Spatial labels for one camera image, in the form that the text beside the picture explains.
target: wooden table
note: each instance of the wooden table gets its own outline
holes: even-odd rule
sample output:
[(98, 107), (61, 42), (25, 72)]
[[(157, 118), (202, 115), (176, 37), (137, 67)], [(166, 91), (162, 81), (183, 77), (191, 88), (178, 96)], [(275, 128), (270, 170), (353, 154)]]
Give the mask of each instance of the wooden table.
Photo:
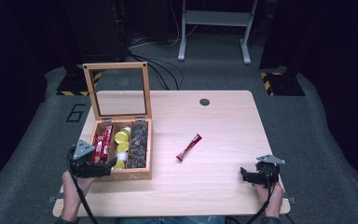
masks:
[[(261, 207), (240, 167), (255, 172), (256, 157), (271, 154), (249, 91), (151, 91), (153, 179), (94, 183), (86, 199), (96, 217), (252, 215)], [(201, 105), (208, 99), (209, 105)], [(94, 125), (89, 112), (81, 139)], [(175, 157), (199, 133), (182, 162)], [(59, 216), (62, 200), (55, 203)], [(290, 204), (283, 200), (282, 214)], [(83, 206), (80, 217), (87, 215)]]

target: person's arm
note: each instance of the person's arm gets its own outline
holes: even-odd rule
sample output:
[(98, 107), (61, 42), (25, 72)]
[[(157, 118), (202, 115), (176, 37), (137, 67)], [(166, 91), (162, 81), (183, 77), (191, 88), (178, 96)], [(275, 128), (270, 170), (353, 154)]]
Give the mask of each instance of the person's arm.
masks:
[[(279, 182), (275, 183), (275, 188), (272, 187), (271, 190), (272, 189), (274, 191), (269, 198), (269, 204), (265, 211), (265, 217), (263, 217), (261, 220), (261, 223), (263, 224), (281, 223), (279, 220), (279, 216), (281, 212), (284, 191)], [(258, 194), (258, 201), (263, 204), (269, 197), (269, 190), (264, 188), (263, 185), (255, 185), (255, 190)]]
[[(84, 196), (90, 190), (94, 178), (78, 178), (77, 184), (82, 189)], [(60, 218), (56, 223), (77, 223), (77, 211), (79, 210), (81, 201), (77, 194), (76, 186), (68, 171), (62, 174), (63, 184), (63, 209)]]

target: gray floor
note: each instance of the gray floor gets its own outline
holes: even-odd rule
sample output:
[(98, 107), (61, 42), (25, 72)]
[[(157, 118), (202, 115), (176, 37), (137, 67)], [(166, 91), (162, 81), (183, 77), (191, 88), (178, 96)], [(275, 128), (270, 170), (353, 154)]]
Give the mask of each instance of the gray floor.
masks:
[[(282, 181), (289, 197), (296, 198), (290, 217), (295, 223), (358, 223), (358, 174), (346, 162), (326, 127), (324, 109), (313, 85), (298, 80), (304, 97), (268, 96), (258, 70), (263, 36), (250, 48), (252, 64), (244, 65), (239, 35), (199, 36), (187, 41), (186, 60), (177, 61), (179, 43), (172, 47), (148, 44), (131, 48), (148, 59), (160, 59), (184, 74), (181, 90), (247, 90), (254, 95), (275, 156), (284, 159)], [(177, 70), (163, 63), (179, 78)], [(271, 71), (283, 71), (282, 68)], [(20, 145), (0, 174), (0, 223), (53, 223), (54, 196), (66, 169), (65, 155), (80, 135), (90, 108), (88, 96), (58, 96), (65, 71), (46, 74), (46, 102), (39, 106)], [(163, 90), (149, 72), (151, 90)], [(163, 74), (171, 89), (174, 83)], [(79, 122), (66, 122), (72, 107), (84, 111)], [(248, 217), (236, 217), (241, 223)], [(100, 223), (114, 223), (100, 218)], [(90, 223), (86, 217), (81, 223)], [(290, 223), (282, 216), (282, 223)]]

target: yellow black warning tape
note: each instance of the yellow black warning tape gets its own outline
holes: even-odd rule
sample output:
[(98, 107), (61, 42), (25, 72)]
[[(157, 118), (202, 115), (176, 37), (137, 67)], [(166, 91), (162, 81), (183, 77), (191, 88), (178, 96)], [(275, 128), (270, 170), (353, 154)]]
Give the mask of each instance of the yellow black warning tape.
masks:
[[(94, 87), (97, 87), (98, 81), (101, 78), (102, 73), (97, 73), (94, 75)], [(84, 91), (57, 91), (57, 95), (66, 95), (66, 96), (75, 96), (75, 95), (89, 95), (89, 91), (87, 90), (87, 84), (84, 83)]]
[[(281, 75), (282, 73), (269, 73), (272, 75)], [(267, 79), (267, 73), (261, 73), (261, 78), (263, 78), (264, 87), (266, 88), (268, 95), (274, 95), (274, 92), (272, 91), (271, 85), (269, 84), (269, 80)]]

